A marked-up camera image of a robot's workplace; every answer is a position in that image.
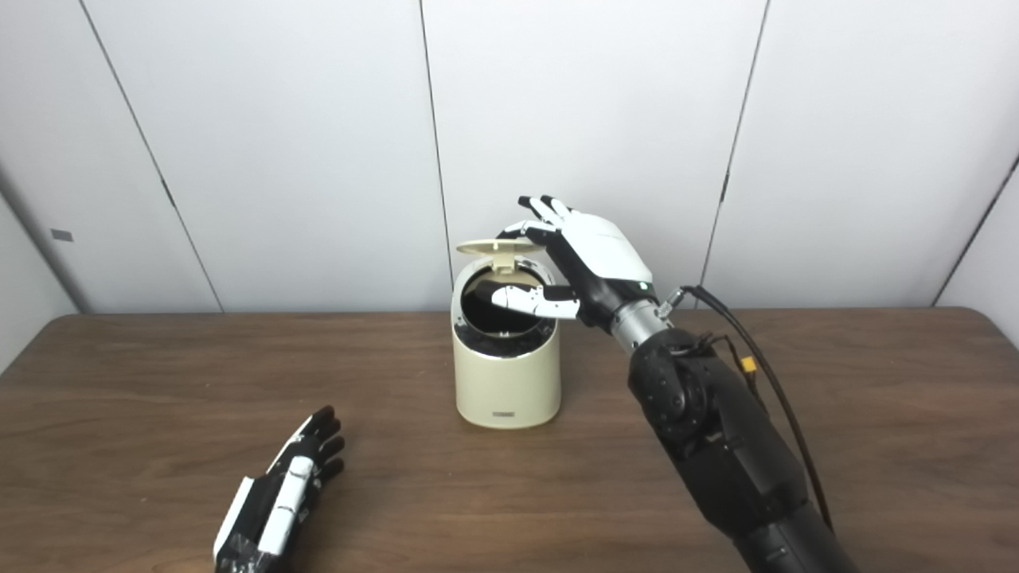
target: black cable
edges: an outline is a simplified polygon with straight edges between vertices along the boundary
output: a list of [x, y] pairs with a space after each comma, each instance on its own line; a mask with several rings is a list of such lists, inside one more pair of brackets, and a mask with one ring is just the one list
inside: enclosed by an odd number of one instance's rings
[[754, 342], [750, 332], [743, 327], [743, 324], [736, 318], [735, 315], [729, 310], [721, 301], [715, 298], [714, 295], [708, 293], [706, 289], [701, 285], [696, 287], [682, 287], [684, 292], [688, 292], [698, 300], [702, 301], [704, 304], [709, 306], [711, 310], [717, 312], [725, 318], [736, 331], [743, 338], [743, 342], [750, 347], [750, 352], [753, 353], [754, 358], [760, 363], [761, 369], [764, 370], [764, 375], [767, 376], [768, 382], [771, 384], [771, 389], [774, 390], [775, 397], [779, 399], [779, 404], [782, 405], [782, 410], [786, 414], [786, 418], [789, 420], [789, 426], [793, 430], [793, 437], [796, 438], [796, 445], [800, 449], [800, 455], [803, 457], [803, 466], [807, 470], [807, 476], [810, 478], [810, 484], [814, 490], [814, 498], [817, 500], [817, 509], [821, 514], [821, 518], [824, 520], [824, 524], [827, 525], [828, 529], [833, 532], [835, 527], [832, 525], [832, 514], [828, 512], [827, 500], [824, 497], [824, 489], [821, 487], [820, 476], [817, 475], [817, 468], [814, 466], [814, 460], [810, 456], [810, 450], [807, 448], [807, 440], [803, 437], [803, 430], [800, 428], [800, 422], [796, 419], [796, 414], [793, 413], [793, 406], [789, 403], [789, 399], [786, 398], [786, 392], [782, 388], [782, 383], [779, 381], [779, 376], [775, 375], [774, 370], [771, 368], [771, 364], [764, 358], [764, 353], [761, 351], [757, 343]]

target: trash can lid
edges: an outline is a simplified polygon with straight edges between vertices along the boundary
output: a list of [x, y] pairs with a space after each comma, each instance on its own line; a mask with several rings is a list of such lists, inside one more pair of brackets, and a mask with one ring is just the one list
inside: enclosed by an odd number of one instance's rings
[[468, 255], [492, 258], [492, 268], [497, 273], [509, 273], [517, 267], [517, 255], [533, 253], [544, 249], [526, 239], [481, 239], [467, 241], [457, 246], [457, 250]]

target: fingertip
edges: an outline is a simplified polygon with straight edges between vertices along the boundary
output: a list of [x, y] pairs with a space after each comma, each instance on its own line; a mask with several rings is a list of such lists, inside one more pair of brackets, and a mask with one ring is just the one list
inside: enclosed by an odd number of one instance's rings
[[339, 475], [339, 473], [343, 471], [343, 467], [344, 464], [342, 458], [333, 458], [322, 466], [322, 470], [319, 472], [318, 478], [322, 481], [322, 483], [325, 483]]

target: robotic glove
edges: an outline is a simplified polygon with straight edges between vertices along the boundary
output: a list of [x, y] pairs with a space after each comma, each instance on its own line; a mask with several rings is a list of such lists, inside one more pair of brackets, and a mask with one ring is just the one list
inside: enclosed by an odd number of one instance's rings
[[322, 485], [343, 471], [331, 406], [312, 414], [286, 440], [265, 475], [245, 477], [213, 546], [216, 573], [276, 573], [315, 506]]
[[484, 281], [478, 285], [483, 299], [536, 316], [580, 318], [605, 332], [610, 332], [622, 307], [656, 300], [651, 271], [612, 222], [548, 196], [521, 197], [519, 203], [541, 220], [509, 225], [498, 238], [526, 238], [545, 247], [570, 284], [542, 288]]

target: cream trash can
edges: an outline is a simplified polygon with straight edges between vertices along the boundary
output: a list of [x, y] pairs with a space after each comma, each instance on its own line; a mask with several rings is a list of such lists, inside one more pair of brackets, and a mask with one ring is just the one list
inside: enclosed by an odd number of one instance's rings
[[457, 409], [473, 424], [527, 428], [559, 410], [558, 322], [492, 306], [474, 293], [482, 280], [553, 284], [545, 267], [522, 256], [541, 249], [502, 239], [457, 247], [481, 257], [457, 277], [450, 305]]

